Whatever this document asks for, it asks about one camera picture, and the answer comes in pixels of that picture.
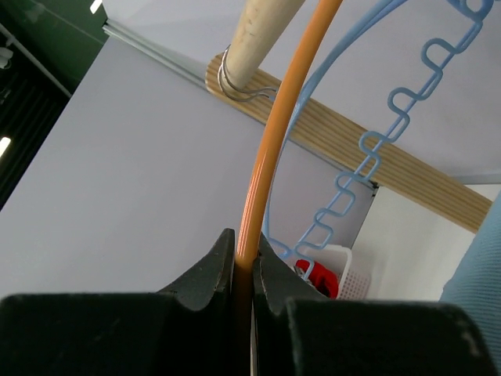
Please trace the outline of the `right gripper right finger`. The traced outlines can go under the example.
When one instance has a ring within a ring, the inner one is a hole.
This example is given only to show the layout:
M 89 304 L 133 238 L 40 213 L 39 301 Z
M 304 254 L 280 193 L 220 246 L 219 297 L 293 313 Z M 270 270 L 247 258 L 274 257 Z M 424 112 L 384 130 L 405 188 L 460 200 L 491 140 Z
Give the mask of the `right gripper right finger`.
M 437 302 L 332 300 L 265 238 L 253 266 L 260 375 L 494 375 L 474 321 Z

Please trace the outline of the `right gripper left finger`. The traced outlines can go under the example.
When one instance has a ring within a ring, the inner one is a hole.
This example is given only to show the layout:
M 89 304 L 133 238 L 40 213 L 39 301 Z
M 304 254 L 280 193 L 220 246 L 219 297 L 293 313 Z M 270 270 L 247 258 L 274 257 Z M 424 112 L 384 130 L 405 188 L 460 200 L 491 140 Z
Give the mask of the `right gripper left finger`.
M 227 375 L 235 233 L 157 292 L 1 301 L 4 375 Z

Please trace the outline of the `red trousers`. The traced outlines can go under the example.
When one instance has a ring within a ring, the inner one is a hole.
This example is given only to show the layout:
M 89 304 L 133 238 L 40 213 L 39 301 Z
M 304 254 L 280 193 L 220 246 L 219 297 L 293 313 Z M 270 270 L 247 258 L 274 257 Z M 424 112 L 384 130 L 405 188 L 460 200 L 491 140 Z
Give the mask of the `red trousers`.
M 309 262 L 306 259 L 299 259 L 294 265 L 294 271 L 298 276 L 303 277 L 308 271 L 312 270 L 306 281 L 312 285 L 320 294 L 330 299 L 336 299 L 339 293 L 339 282 L 337 275 L 318 262 Z

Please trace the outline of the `orange hanger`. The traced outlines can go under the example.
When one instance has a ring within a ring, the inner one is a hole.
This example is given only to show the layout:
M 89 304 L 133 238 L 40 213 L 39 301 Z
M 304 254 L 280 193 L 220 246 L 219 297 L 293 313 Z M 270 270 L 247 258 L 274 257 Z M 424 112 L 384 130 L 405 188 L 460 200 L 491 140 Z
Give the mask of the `orange hanger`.
M 265 205 L 294 105 L 340 6 L 340 1 L 321 1 L 316 6 L 279 87 L 258 148 L 234 256 L 230 375 L 251 373 L 252 269 L 258 254 Z

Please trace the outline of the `light blue plastic hanger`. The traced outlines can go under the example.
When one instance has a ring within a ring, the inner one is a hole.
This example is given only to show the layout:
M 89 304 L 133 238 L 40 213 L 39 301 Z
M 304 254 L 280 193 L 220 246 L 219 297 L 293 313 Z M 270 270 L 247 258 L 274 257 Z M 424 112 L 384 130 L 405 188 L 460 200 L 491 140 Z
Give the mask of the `light blue plastic hanger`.
M 351 29 L 347 32 L 347 34 L 334 46 L 331 50 L 327 58 L 320 64 L 319 68 L 317 68 L 314 73 L 310 76 L 310 78 L 306 81 L 297 102 L 294 106 L 294 110 L 287 126 L 287 130 L 285 133 L 285 138 L 288 139 L 294 126 L 298 122 L 298 118 L 302 113 L 303 109 L 306 106 L 307 101 L 311 98 L 312 93 L 315 91 L 316 87 L 323 79 L 326 72 L 333 65 L 335 60 L 343 53 L 353 42 L 356 41 L 359 37 L 361 37 L 366 31 L 368 31 L 374 24 L 382 20 L 385 16 L 391 13 L 393 10 L 397 9 L 400 5 L 402 5 L 404 1 L 380 1 L 378 2 L 365 16 L 362 17 L 360 21 L 358 21 L 355 26 L 351 27 Z M 343 193 L 348 194 L 350 197 L 350 201 L 348 202 L 349 206 L 352 206 L 355 203 L 355 195 L 353 192 L 349 190 L 349 186 L 354 181 L 362 181 L 362 177 L 360 175 L 360 171 L 357 169 L 354 173 L 350 172 L 345 175 L 348 179 L 347 182 L 341 186 L 339 184 L 339 179 L 334 180 L 334 185 L 337 188 L 337 193 L 327 205 L 326 210 L 329 214 L 333 214 L 331 207 L 334 203 L 341 197 Z M 270 217 L 270 202 L 266 204 L 265 216 L 262 225 L 263 233 L 267 237 L 267 240 L 270 244 L 275 245 L 282 249 L 279 253 L 279 257 L 283 260 L 292 257 L 292 255 L 297 254 L 297 250 L 301 246 L 310 246 L 310 243 L 306 241 L 306 238 L 316 227 L 322 227 L 327 230 L 327 237 L 319 246 L 315 246 L 314 248 L 323 249 L 327 245 L 328 241 L 331 240 L 333 236 L 333 228 L 331 226 L 324 225 L 320 222 L 320 218 L 314 218 L 313 224 L 306 230 L 300 240 L 294 247 L 289 247 L 284 243 L 274 239 L 271 237 L 269 233 L 269 217 Z

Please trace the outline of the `white plastic basket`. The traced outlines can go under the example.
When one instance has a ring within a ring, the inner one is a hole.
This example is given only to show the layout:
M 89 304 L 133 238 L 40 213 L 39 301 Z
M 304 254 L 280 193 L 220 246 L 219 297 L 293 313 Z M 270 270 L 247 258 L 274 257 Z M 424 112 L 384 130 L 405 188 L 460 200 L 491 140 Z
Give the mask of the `white plastic basket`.
M 328 244 L 322 250 L 307 248 L 304 256 L 328 269 L 336 275 L 338 282 L 337 297 L 342 300 L 362 300 L 367 296 L 371 275 L 359 257 L 350 248 Z

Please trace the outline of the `wooden clothes rack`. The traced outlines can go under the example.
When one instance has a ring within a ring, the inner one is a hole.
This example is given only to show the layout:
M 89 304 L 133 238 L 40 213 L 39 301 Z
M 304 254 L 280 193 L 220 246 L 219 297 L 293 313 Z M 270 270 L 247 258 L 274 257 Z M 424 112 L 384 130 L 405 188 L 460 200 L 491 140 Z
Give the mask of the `wooden clothes rack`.
M 231 56 L 243 64 L 239 76 L 246 78 L 252 89 L 260 84 L 279 85 L 280 81 L 258 69 L 278 37 L 301 8 L 300 1 L 248 1 L 240 16 L 232 39 Z M 207 66 L 205 84 L 210 93 L 253 119 L 265 123 L 272 110 L 270 99 L 245 98 L 243 92 L 220 83 L 223 56 L 217 55 Z M 363 160 L 359 137 L 365 129 L 310 99 L 292 129 L 292 140 L 310 151 L 327 157 L 347 168 L 355 168 Z M 478 231 L 492 202 L 465 187 L 445 173 L 391 143 L 378 149 L 382 164 L 374 174 L 369 168 L 362 175 L 374 183 L 393 190 L 411 201 L 454 222 L 472 233 Z

